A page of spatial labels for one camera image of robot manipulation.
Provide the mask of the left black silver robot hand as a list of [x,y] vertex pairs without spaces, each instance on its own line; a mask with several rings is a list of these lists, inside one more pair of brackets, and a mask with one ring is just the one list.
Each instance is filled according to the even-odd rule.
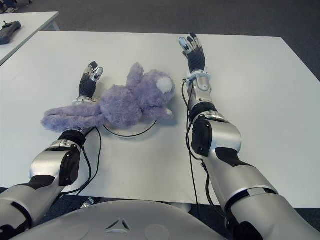
[[84,70],[81,77],[78,97],[92,99],[96,92],[97,82],[100,80],[104,69],[99,67],[98,64],[93,61]]

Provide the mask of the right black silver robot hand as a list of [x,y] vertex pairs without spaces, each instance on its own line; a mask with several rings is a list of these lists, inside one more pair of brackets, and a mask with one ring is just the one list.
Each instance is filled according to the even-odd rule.
[[187,59],[189,72],[204,71],[206,58],[204,50],[198,36],[191,32],[187,38],[180,37],[178,42],[182,48],[182,54]]

